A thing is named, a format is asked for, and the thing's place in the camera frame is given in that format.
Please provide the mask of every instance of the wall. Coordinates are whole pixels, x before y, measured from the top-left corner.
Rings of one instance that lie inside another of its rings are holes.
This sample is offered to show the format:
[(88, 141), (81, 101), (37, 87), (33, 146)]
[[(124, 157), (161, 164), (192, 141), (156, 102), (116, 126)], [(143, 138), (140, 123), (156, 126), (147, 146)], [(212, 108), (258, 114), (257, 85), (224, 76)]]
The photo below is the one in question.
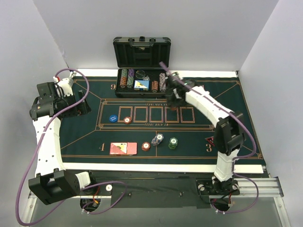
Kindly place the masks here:
[(116, 69), (116, 36), (166, 36), (170, 68), (239, 70), (278, 0), (34, 0), (69, 66)]
[(240, 70), (260, 145), (302, 226), (303, 1), (280, 0)]
[[(36, 84), (51, 81), (66, 64), (31, 0), (2, 0), (0, 9), (0, 225), (17, 227), (17, 189), (36, 147), (28, 113), (38, 95)], [(23, 192), (21, 215), (29, 193), (27, 183)]]

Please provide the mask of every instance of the purple cable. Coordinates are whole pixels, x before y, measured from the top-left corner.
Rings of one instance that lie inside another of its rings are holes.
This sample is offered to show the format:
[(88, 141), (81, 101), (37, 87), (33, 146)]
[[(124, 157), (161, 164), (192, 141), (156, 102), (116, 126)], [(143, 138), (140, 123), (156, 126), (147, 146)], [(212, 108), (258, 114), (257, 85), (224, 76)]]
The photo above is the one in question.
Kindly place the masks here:
[[(169, 69), (167, 68), (167, 66), (166, 66), (163, 62), (160, 62), (159, 65), (160, 65), (166, 72), (168, 72), (169, 74), (171, 74), (171, 72), (169, 71)], [(199, 93), (199, 92), (197, 92), (196, 90), (192, 89), (189, 85), (186, 85), (182, 80), (176, 79), (176, 81), (179, 82), (180, 84), (182, 84), (183, 86), (185, 86), (186, 88), (188, 88), (189, 90), (194, 91), (194, 92), (197, 93), (198, 95), (202, 95), (201, 93)], [(203, 96), (203, 98), (206, 98), (209, 102), (211, 102), (211, 103), (213, 104), (213, 101), (212, 101), (211, 99), (209, 99), (208, 97)], [(234, 157), (232, 160), (235, 161), (236, 159), (247, 158), (247, 157), (253, 156), (253, 155), (256, 153), (256, 151), (257, 151), (257, 146), (256, 146), (255, 140), (254, 140), (254, 138), (252, 137), (250, 131), (245, 127), (245, 125), (244, 125), (238, 118), (236, 118), (235, 115), (233, 115), (233, 114), (230, 113), (230, 112), (227, 112), (226, 110), (222, 109), (220, 106), (218, 106), (218, 105), (216, 105), (216, 104), (214, 104), (214, 106), (216, 106), (219, 110), (224, 111), (224, 112), (227, 113), (230, 117), (232, 117), (232, 118), (233, 118), (233, 119), (234, 119), (234, 120), (243, 128), (243, 130), (246, 132), (246, 134), (248, 135), (248, 137), (250, 138), (250, 140), (251, 140), (251, 142), (252, 142), (253, 151), (252, 151), (250, 154), (248, 154), (248, 155), (243, 155), (243, 156), (236, 156), (236, 157)], [(235, 176), (240, 177), (240, 178), (244, 178), (244, 179), (246, 179), (246, 180), (252, 182), (252, 183), (256, 186), (257, 196), (256, 196), (256, 199), (254, 200), (254, 202), (253, 202), (250, 206), (248, 206), (247, 208), (244, 208), (244, 209), (241, 209), (241, 210), (227, 211), (227, 212), (223, 212), (223, 211), (217, 209), (218, 212), (220, 212), (220, 213), (231, 214), (231, 213), (238, 213), (238, 212), (246, 211), (246, 210), (248, 210), (249, 208), (251, 208), (253, 205), (255, 205), (256, 202), (258, 201), (258, 198), (259, 198), (259, 188), (258, 188), (257, 184), (256, 184), (253, 180), (251, 180), (250, 178), (248, 178), (248, 177), (245, 177), (245, 176), (236, 174), (236, 173), (234, 172), (234, 167), (235, 167), (235, 162), (232, 163), (232, 173), (233, 173)]]
[[(70, 105), (70, 106), (64, 108), (63, 110), (59, 111), (58, 113), (56, 113), (56, 114), (49, 120), (49, 122), (46, 124), (46, 126), (45, 126), (43, 132), (46, 132), (48, 126), (51, 124), (51, 122), (52, 122), (56, 117), (58, 117), (58, 116), (59, 116), (60, 114), (62, 114), (63, 112), (65, 112), (65, 111), (67, 111), (67, 110), (69, 110), (69, 109), (75, 107), (76, 105), (78, 105), (79, 103), (81, 103), (82, 101), (84, 101), (84, 99), (85, 99), (85, 98), (87, 97), (87, 95), (89, 94), (89, 82), (88, 82), (87, 78), (86, 78), (80, 71), (75, 70), (75, 69), (71, 69), (71, 68), (66, 68), (66, 69), (62, 69), (62, 70), (58, 71), (58, 72), (56, 73), (55, 77), (58, 77), (59, 73), (61, 73), (61, 72), (63, 72), (63, 71), (67, 71), (67, 70), (68, 70), (68, 71), (75, 71), (75, 72), (79, 73), (81, 76), (83, 76), (83, 78), (84, 78), (85, 81), (86, 81), (86, 85), (87, 85), (86, 93), (85, 93), (85, 95), (83, 96), (83, 98), (80, 99), (78, 102), (76, 102), (76, 103), (74, 103), (73, 105)], [(40, 221), (42, 221), (44, 218), (46, 218), (49, 214), (51, 214), (57, 207), (59, 207), (59, 206), (64, 202), (64, 200), (63, 200), (63, 201), (60, 201), (60, 202), (59, 202), (53, 209), (51, 209), (51, 211), (49, 211), (45, 216), (43, 216), (43, 217), (40, 218), (39, 220), (34, 221), (34, 222), (32, 222), (32, 223), (24, 223), (24, 222), (21, 220), (21, 218), (20, 218), (20, 214), (19, 214), (19, 202), (20, 202), (20, 195), (21, 195), (22, 187), (23, 187), (23, 184), (24, 184), (25, 179), (26, 179), (26, 177), (27, 177), (27, 174), (28, 174), (28, 172), (29, 172), (29, 170), (30, 170), (30, 167), (33, 165), (33, 162), (34, 162), (34, 160), (35, 160), (35, 158), (36, 158), (36, 156), (37, 156), (37, 154), (38, 154), (38, 152), (39, 152), (39, 149), (40, 149), (40, 147), (41, 147), (41, 144), (42, 144), (44, 135), (45, 135), (45, 133), (42, 133), (42, 134), (41, 134), (41, 137), (40, 137), (40, 140), (38, 141), (38, 144), (37, 144), (37, 147), (36, 147), (36, 149), (35, 149), (34, 155), (33, 155), (33, 157), (32, 157), (32, 159), (31, 159), (31, 161), (30, 161), (30, 163), (29, 163), (27, 169), (25, 170), (25, 172), (24, 172), (24, 174), (23, 174), (23, 176), (22, 176), (22, 179), (21, 179), (21, 182), (20, 182), (20, 185), (19, 185), (19, 188), (18, 188), (18, 192), (17, 192), (16, 204), (15, 204), (15, 213), (16, 213), (17, 222), (18, 222), (20, 225), (22, 225), (22, 226), (31, 226), (31, 225), (37, 224), (38, 222), (40, 222)]]
[[(112, 205), (110, 205), (109, 208), (106, 208), (105, 210), (102, 210), (102, 211), (99, 211), (99, 212), (90, 212), (89, 214), (102, 214), (102, 213), (108, 211), (109, 209), (113, 208), (123, 198), (123, 196), (125, 195), (126, 190), (127, 190), (127, 184), (125, 184), (124, 182), (121, 182), (121, 181), (110, 181), (110, 182), (97, 183), (97, 184), (94, 184), (94, 185), (91, 185), (91, 186), (87, 186), (83, 190), (88, 189), (88, 188), (92, 188), (92, 187), (96, 187), (96, 186), (100, 186), (100, 185), (104, 185), (104, 184), (109, 184), (109, 183), (120, 183), (120, 184), (123, 184), (125, 186), (124, 192), (122, 193), (122, 195)], [(84, 209), (86, 206), (88, 206), (91, 203), (93, 203), (93, 202), (89, 202), (89, 203), (85, 204), (82, 207), (82, 209)]]

